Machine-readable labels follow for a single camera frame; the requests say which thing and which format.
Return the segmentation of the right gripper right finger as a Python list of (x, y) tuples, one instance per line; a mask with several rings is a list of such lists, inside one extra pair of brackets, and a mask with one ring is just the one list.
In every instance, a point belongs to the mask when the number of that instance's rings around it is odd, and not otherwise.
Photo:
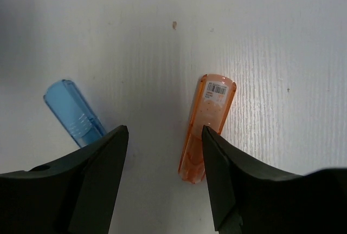
[(218, 233), (346, 233), (346, 169), (289, 173), (202, 130), (204, 167)]

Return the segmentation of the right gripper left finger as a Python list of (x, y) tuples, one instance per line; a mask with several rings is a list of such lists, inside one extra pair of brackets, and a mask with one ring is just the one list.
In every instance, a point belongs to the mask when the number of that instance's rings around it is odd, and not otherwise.
[(108, 233), (127, 146), (119, 126), (64, 157), (1, 174), (1, 233)]

